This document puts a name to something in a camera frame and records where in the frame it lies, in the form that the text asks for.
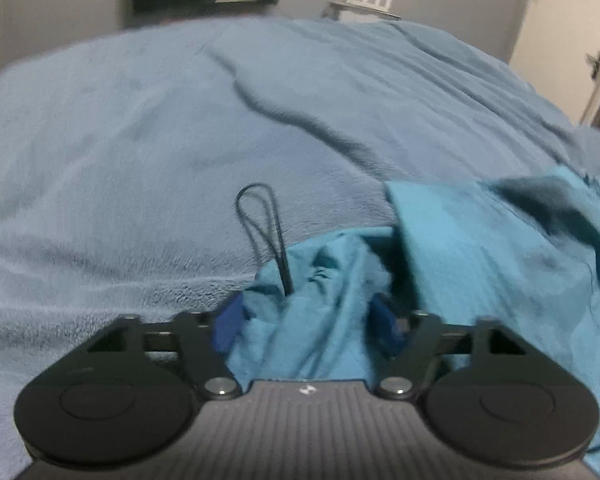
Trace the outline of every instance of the gray ribbed panel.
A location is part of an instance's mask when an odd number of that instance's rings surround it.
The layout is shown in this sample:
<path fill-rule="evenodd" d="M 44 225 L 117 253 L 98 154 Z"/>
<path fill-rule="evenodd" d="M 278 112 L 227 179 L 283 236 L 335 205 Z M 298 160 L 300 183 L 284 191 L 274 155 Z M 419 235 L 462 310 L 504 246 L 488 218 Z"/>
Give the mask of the gray ribbed panel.
<path fill-rule="evenodd" d="M 18 480 L 417 479 L 593 480 L 580 462 L 540 472 L 483 466 L 436 440 L 405 402 L 359 381 L 256 382 L 240 399 L 208 402 L 169 449 L 103 472 L 37 462 Z"/>

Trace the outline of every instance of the teal garment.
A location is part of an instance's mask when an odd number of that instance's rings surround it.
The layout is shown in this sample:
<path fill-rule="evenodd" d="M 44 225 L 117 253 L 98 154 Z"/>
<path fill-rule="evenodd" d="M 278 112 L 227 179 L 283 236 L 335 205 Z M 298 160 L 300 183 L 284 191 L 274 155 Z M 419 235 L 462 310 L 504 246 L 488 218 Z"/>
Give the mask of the teal garment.
<path fill-rule="evenodd" d="M 348 230 L 288 250 L 244 293 L 229 355 L 240 383 L 357 379 L 383 360 L 366 339 L 371 297 L 391 292 L 453 324 L 496 316 L 583 381 L 600 404 L 600 182 L 565 168 L 464 186 L 391 182 L 396 228 Z M 600 426 L 586 462 L 600 474 Z"/>

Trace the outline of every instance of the black circular disc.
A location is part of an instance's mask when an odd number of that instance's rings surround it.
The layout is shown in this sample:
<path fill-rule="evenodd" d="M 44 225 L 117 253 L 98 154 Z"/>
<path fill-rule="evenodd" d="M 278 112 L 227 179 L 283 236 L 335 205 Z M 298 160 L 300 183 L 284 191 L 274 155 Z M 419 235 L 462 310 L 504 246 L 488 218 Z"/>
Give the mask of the black circular disc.
<path fill-rule="evenodd" d="M 192 415 L 186 384 L 151 364 L 114 371 L 113 377 L 67 374 L 73 384 L 25 387 L 14 421 L 27 447 L 54 462 L 115 465 L 145 457 L 180 434 Z"/>
<path fill-rule="evenodd" d="M 586 451 L 598 405 L 582 385 L 480 384 L 471 368 L 435 383 L 425 401 L 432 429 L 453 448 L 510 468 L 557 465 Z"/>

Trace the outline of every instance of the white logo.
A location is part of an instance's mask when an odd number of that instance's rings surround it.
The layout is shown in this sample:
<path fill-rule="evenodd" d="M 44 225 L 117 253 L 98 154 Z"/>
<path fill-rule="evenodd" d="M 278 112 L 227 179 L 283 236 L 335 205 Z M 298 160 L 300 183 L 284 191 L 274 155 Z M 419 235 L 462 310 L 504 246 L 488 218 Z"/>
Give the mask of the white logo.
<path fill-rule="evenodd" d="M 316 388 L 315 386 L 311 386 L 310 384 L 308 384 L 307 386 L 303 386 L 302 388 L 300 388 L 299 391 L 303 395 L 313 395 L 315 392 L 318 391 L 318 388 Z"/>

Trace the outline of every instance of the door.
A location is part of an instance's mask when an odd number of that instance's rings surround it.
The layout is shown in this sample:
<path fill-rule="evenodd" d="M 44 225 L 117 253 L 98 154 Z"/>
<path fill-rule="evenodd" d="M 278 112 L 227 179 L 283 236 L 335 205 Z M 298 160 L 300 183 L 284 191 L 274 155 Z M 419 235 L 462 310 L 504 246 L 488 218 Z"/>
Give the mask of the door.
<path fill-rule="evenodd" d="M 600 0 L 529 0 L 511 67 L 573 123 L 596 88 L 587 54 L 600 52 Z"/>

